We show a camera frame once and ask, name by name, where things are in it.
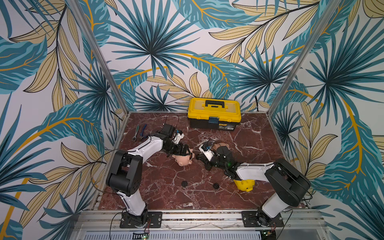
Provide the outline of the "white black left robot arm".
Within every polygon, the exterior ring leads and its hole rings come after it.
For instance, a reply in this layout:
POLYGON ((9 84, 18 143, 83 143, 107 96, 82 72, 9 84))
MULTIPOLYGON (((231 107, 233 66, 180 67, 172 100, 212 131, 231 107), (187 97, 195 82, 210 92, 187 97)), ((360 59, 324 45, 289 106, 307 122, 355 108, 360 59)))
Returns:
POLYGON ((155 134, 134 149, 117 151, 106 177, 106 185, 120 196, 131 216, 145 215, 147 205, 141 197, 139 187, 142 181, 143 164, 157 152, 166 153, 179 166, 193 163, 193 149, 180 142, 179 138, 155 134))

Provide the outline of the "dark pink piggy bank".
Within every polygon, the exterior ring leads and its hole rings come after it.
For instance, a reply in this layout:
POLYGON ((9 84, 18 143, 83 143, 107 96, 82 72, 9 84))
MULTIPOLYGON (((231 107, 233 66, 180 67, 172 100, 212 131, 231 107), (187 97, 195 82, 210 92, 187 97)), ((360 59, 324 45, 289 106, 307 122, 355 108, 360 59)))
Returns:
POLYGON ((223 143, 223 142, 214 142, 214 144, 213 144, 213 146, 212 146, 212 150, 217 150, 218 148, 220 148, 220 147, 226 147, 226 148, 228 148, 229 149, 229 145, 228 144, 226 144, 226 143, 223 143))

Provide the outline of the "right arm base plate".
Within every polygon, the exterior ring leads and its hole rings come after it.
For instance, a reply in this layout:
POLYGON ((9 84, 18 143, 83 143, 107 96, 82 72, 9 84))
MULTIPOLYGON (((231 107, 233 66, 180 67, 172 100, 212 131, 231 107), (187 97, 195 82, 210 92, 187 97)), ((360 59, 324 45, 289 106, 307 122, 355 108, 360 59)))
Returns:
POLYGON ((283 227, 284 222, 281 214, 277 214, 274 218, 270 218, 261 211, 242 211, 242 221, 245 228, 252 227, 283 227))

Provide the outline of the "light pink piggy bank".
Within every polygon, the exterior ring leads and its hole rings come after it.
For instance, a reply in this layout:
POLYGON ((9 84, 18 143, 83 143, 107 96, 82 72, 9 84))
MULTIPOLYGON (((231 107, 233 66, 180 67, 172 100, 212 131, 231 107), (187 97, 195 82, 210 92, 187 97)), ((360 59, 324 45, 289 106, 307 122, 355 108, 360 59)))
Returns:
POLYGON ((195 154, 191 153, 187 156, 172 155, 172 157, 175 159, 175 161, 180 167, 184 167, 193 163, 192 159, 195 157, 195 154))

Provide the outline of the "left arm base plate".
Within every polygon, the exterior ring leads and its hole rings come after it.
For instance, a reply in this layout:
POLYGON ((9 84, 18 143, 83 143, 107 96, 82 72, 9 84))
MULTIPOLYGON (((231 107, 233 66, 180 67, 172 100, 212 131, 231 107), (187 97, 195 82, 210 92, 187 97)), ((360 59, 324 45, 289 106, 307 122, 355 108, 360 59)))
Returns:
POLYGON ((162 212, 144 211, 140 216, 134 216, 128 212, 122 213, 120 221, 121 229, 159 229, 162 225, 162 212))

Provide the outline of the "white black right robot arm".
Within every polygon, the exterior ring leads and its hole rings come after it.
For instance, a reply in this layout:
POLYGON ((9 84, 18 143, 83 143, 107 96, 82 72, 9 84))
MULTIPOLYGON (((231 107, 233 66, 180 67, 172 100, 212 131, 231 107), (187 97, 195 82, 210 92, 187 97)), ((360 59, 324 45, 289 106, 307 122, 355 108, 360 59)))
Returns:
POLYGON ((235 161, 227 145, 214 148, 205 143, 199 150, 198 159, 208 171, 213 167, 222 169, 227 177, 238 181, 241 187, 245 186, 243 181, 261 181, 272 186, 275 193, 259 207, 258 221, 270 221, 286 208, 299 206, 311 187, 307 177, 284 159, 249 164, 235 161))

